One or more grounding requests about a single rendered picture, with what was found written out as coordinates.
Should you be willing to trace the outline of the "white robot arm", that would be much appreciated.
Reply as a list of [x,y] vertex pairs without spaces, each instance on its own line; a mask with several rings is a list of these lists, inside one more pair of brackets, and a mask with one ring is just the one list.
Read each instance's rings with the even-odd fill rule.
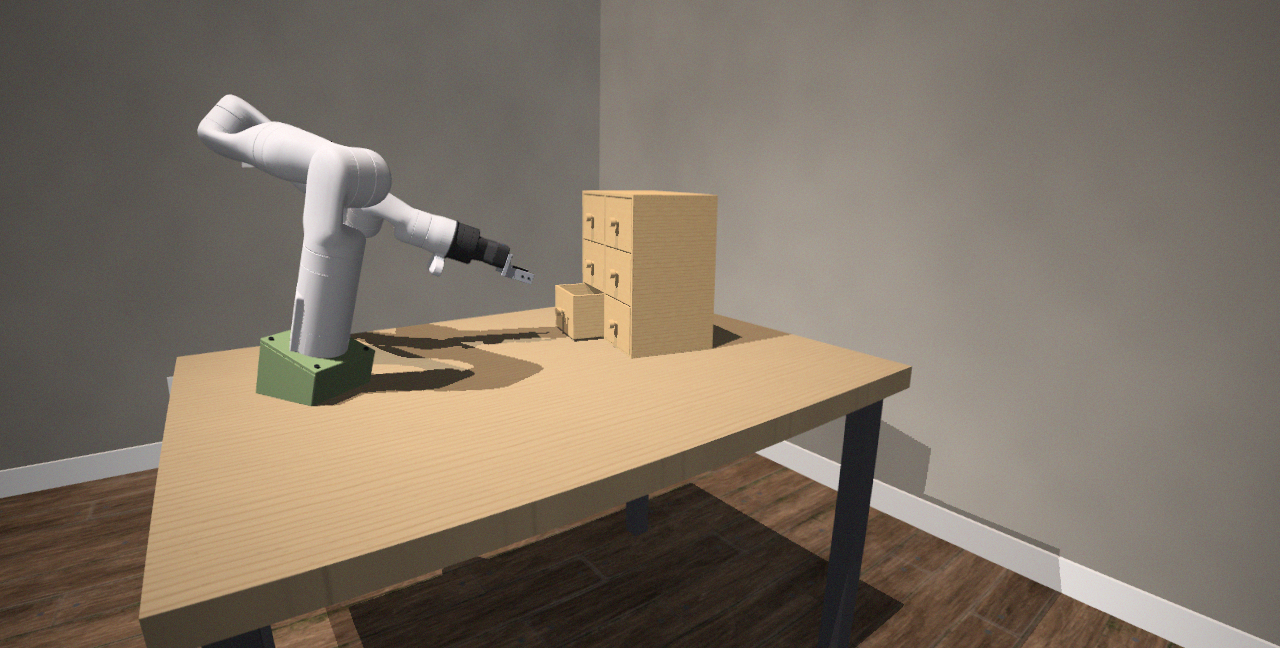
[[197,132],[209,150],[291,181],[306,193],[289,351],[315,359],[344,355],[366,238],[378,236],[385,219],[397,241],[421,248],[433,214],[389,193],[390,169],[379,152],[269,120],[234,95],[207,111]]

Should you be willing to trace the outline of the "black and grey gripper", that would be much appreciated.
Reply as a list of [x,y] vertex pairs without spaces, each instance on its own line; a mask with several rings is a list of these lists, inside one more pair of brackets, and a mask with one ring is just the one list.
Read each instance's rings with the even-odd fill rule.
[[513,255],[509,254],[508,246],[483,238],[480,229],[458,220],[433,215],[421,248],[433,254],[428,261],[428,270],[435,277],[442,275],[444,259],[466,264],[477,260],[495,266],[498,273],[502,271],[500,277],[530,286],[532,283],[532,273],[509,264]]

